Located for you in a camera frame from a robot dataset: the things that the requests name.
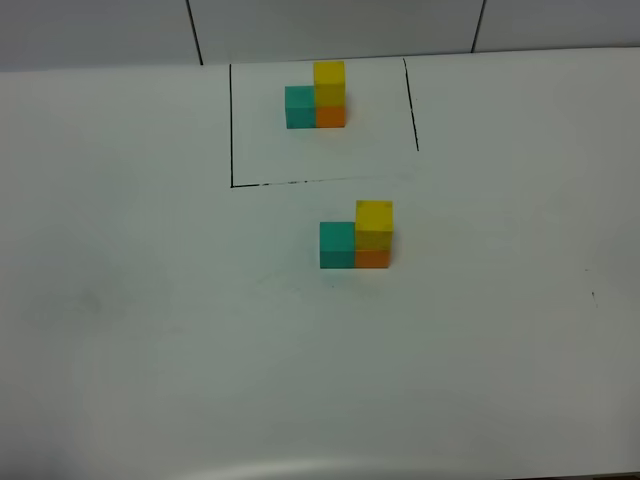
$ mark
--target white wall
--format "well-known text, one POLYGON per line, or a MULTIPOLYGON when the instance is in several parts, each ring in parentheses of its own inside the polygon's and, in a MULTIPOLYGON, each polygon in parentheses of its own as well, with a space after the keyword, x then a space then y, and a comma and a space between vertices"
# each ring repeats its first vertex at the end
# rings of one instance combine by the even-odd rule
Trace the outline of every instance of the white wall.
POLYGON ((482 0, 191 0, 205 64, 470 52, 482 0))
POLYGON ((487 0, 476 51, 633 45, 638 0, 487 0))
POLYGON ((197 63, 184 0, 0 0, 0 70, 197 63))

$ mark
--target teal cube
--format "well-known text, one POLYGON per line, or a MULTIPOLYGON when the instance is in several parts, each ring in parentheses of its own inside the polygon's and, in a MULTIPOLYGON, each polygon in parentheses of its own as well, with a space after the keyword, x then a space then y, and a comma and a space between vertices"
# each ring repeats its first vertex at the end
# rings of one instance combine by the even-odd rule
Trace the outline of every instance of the teal cube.
POLYGON ((320 268, 355 268, 354 222, 320 222, 320 268))
POLYGON ((316 104, 313 85, 284 87, 287 128, 315 128, 316 104))

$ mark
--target block structure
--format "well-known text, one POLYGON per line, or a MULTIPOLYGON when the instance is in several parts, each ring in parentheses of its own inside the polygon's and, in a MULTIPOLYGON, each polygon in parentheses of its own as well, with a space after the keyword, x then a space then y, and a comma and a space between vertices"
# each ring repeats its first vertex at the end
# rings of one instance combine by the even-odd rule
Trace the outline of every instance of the block structure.
POLYGON ((388 268, 393 240, 393 203, 356 202, 356 268, 388 268))
POLYGON ((287 128, 315 128, 315 93, 311 85, 284 87, 287 128))
POLYGON ((284 103, 287 128, 344 127, 344 62, 314 62, 313 85, 284 87, 284 103))
POLYGON ((313 64, 316 126, 341 128, 346 124, 346 76, 344 62, 313 64))
POLYGON ((320 268, 355 267, 354 222, 320 222, 320 268))

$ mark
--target cube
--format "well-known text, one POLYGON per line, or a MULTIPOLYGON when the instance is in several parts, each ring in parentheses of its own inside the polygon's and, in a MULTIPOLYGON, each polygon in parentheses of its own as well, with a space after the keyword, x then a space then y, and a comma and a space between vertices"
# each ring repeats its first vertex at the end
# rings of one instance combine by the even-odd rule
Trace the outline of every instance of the cube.
POLYGON ((320 268, 355 267, 353 222, 320 222, 320 268))
POLYGON ((356 268, 389 268, 391 250, 356 250, 356 268))
POLYGON ((315 94, 311 85, 284 87, 287 128, 315 128, 315 94))
POLYGON ((344 107, 346 104, 344 62, 314 62, 313 85, 316 107, 344 107))
POLYGON ((341 128, 346 123, 344 107, 316 107, 317 128, 341 128))
POLYGON ((356 250, 391 250, 393 202, 356 202, 356 250))

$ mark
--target white surface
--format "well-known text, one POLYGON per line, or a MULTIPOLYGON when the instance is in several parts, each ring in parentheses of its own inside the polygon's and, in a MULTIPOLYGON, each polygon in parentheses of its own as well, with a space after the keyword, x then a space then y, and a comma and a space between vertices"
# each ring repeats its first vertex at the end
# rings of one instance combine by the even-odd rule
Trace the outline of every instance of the white surface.
POLYGON ((637 0, 487 0, 475 51, 633 45, 637 0))
POLYGON ((347 126, 287 130, 285 85, 312 62, 234 65, 234 185, 406 174, 417 163, 401 58, 346 61, 347 126))
POLYGON ((637 471, 638 60, 414 58, 412 175, 242 189, 227 68, 2 75, 2 465, 637 471), (320 271, 359 198, 392 268, 320 271))
POLYGON ((0 71, 198 64, 184 0, 0 0, 0 71))
POLYGON ((471 51, 482 0, 191 0, 205 64, 471 51))

